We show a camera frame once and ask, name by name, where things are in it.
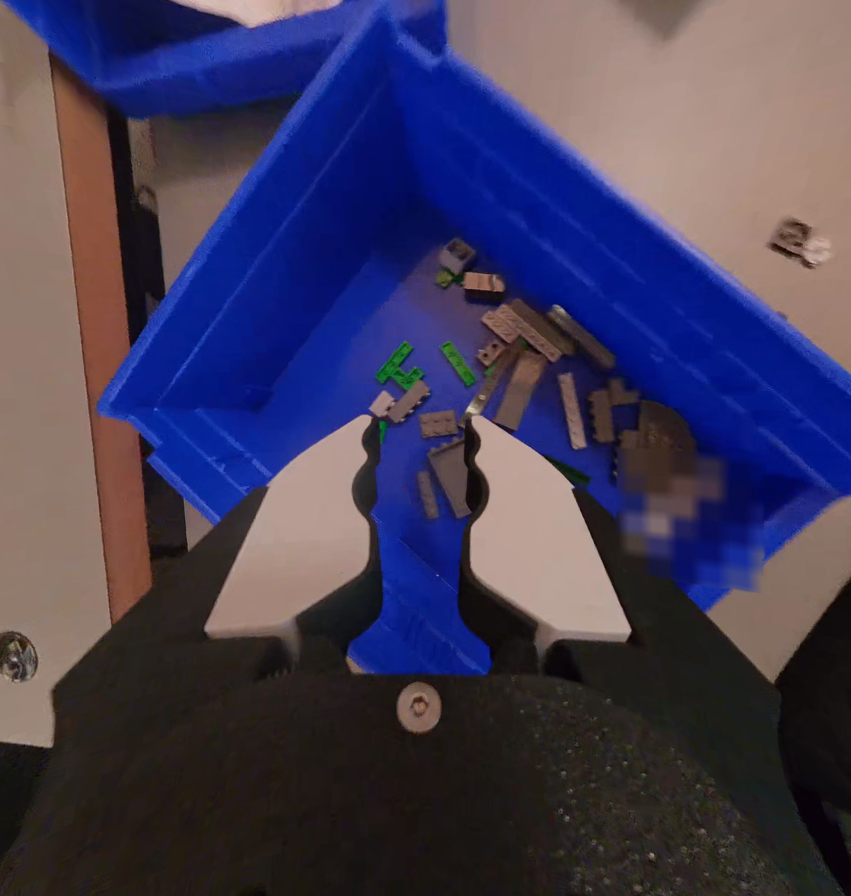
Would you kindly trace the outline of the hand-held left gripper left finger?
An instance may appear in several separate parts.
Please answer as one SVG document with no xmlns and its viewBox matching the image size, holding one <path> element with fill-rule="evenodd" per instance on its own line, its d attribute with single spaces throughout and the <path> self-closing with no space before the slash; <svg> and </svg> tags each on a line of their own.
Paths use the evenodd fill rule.
<svg viewBox="0 0 851 896">
<path fill-rule="evenodd" d="M 352 641 L 383 605 L 379 422 L 361 415 L 271 480 L 205 624 L 212 639 Z"/>
</svg>

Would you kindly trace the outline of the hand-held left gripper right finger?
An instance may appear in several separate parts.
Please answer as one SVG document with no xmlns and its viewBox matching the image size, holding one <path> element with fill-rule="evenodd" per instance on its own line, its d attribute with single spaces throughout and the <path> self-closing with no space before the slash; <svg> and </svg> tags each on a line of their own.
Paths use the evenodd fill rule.
<svg viewBox="0 0 851 896">
<path fill-rule="evenodd" d="M 467 424 L 471 515 L 459 609 L 491 648 L 528 639 L 623 644 L 632 634 L 572 483 L 483 417 Z"/>
</svg>

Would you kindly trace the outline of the dark bricks pile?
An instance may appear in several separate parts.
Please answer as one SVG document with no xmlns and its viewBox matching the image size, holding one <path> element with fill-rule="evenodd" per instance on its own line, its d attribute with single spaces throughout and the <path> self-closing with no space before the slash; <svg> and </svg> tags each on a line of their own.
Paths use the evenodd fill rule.
<svg viewBox="0 0 851 896">
<path fill-rule="evenodd" d="M 371 342 L 382 349 L 404 338 L 377 374 L 397 387 L 427 385 L 432 397 L 411 410 L 422 442 L 412 433 L 393 437 L 380 482 L 385 495 L 377 515 L 408 540 L 441 510 L 467 516 L 467 472 L 462 462 L 466 421 L 484 416 L 546 454 L 571 483 L 584 480 L 571 456 L 594 452 L 595 483 L 613 482 L 622 493 L 627 533 L 647 540 L 687 536 L 700 511 L 719 496 L 718 469 L 702 457 L 683 416 L 647 392 L 628 389 L 615 368 L 588 371 L 589 337 L 553 307 L 544 316 L 519 298 L 499 299 L 492 273 L 454 274 L 450 261 L 416 242 L 388 245 L 374 254 L 391 287 L 382 287 Z"/>
</svg>

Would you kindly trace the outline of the blue plastic bin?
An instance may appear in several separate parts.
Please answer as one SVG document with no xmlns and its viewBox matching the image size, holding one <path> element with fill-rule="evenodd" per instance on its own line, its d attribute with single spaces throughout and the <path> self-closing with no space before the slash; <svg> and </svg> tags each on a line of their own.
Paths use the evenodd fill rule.
<svg viewBox="0 0 851 896">
<path fill-rule="evenodd" d="M 61 62 L 127 118 L 184 116 L 302 91 L 373 8 L 431 49 L 445 4 L 339 2 L 245 27 L 165 1 L 7 1 Z"/>
<path fill-rule="evenodd" d="M 401 343 L 429 409 L 462 412 L 480 308 L 434 282 L 463 238 L 513 297 L 599 338 L 618 373 L 725 459 L 737 497 L 677 581 L 701 610 L 723 563 L 770 557 L 851 497 L 851 375 L 602 176 L 442 39 L 372 6 L 330 54 L 107 387 L 151 465 L 216 523 L 364 414 Z"/>
</svg>

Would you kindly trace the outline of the round metal desk grommet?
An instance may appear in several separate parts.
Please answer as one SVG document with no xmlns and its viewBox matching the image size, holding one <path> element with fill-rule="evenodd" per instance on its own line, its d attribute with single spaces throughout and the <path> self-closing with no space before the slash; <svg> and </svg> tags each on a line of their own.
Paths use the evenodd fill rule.
<svg viewBox="0 0 851 896">
<path fill-rule="evenodd" d="M 34 643 L 24 633 L 0 633 L 0 676 L 11 684 L 24 684 L 35 677 L 39 668 L 39 654 Z"/>
</svg>

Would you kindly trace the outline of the black mesh seat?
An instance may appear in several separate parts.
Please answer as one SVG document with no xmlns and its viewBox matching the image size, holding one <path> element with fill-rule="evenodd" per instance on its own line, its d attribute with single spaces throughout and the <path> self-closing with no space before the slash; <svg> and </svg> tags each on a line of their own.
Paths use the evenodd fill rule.
<svg viewBox="0 0 851 896">
<path fill-rule="evenodd" d="M 806 829 L 851 894 L 851 578 L 779 673 L 779 747 Z"/>
</svg>

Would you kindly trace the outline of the grey table with brown edge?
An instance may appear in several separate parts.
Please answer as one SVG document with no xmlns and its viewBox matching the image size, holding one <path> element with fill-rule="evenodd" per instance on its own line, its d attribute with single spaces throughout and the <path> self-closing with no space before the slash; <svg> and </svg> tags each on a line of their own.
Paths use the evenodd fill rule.
<svg viewBox="0 0 851 896">
<path fill-rule="evenodd" d="M 106 106 L 0 2 L 0 742 L 53 742 L 51 689 L 151 585 L 139 438 L 98 398 L 129 348 Z"/>
</svg>

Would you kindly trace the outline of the small black white brick piece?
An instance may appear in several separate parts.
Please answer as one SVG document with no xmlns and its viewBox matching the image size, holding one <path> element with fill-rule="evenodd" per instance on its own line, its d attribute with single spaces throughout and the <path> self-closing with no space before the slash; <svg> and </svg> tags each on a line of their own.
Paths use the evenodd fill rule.
<svg viewBox="0 0 851 896">
<path fill-rule="evenodd" d="M 818 234 L 812 225 L 795 217 L 778 221 L 767 247 L 810 270 L 827 263 L 833 256 L 831 241 Z"/>
</svg>

